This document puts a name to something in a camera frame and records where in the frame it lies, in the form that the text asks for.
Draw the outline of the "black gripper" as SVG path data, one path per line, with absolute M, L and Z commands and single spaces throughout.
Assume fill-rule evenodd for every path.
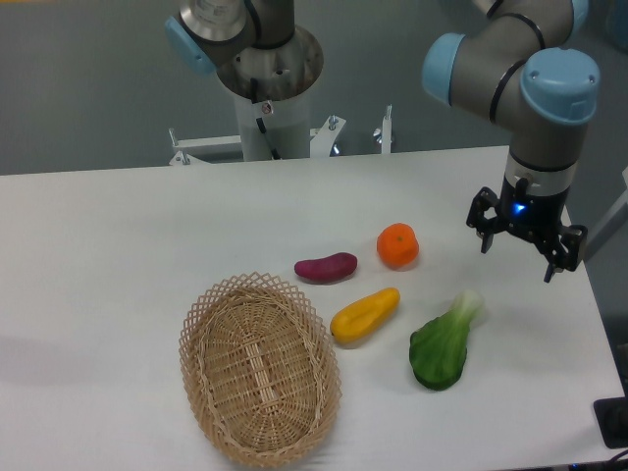
M 564 226 L 561 221 L 574 176 L 575 164 L 539 170 L 508 155 L 499 198 L 482 187 L 467 215 L 466 225 L 482 241 L 481 252 L 490 250 L 496 234 L 507 233 L 540 247 L 548 261 L 545 283 L 556 273 L 574 272 L 588 238 L 585 226 Z

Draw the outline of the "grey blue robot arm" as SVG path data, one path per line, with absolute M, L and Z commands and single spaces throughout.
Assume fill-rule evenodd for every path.
M 447 106 L 511 134 L 500 192 L 481 189 L 467 225 L 489 249 L 499 233 L 532 243 L 548 274 L 573 271 L 587 230 L 565 226 L 564 204 L 587 126 L 597 109 L 600 70 L 565 47 L 585 21 L 585 1 L 486 1 L 488 26 L 468 37 L 447 33 L 422 66 L 424 90 Z M 305 94 L 323 53 L 294 21 L 290 1 L 184 1 L 168 18 L 172 48 L 200 75 L 216 75 L 235 101 L 248 161 L 326 157 L 330 127 L 312 133 Z

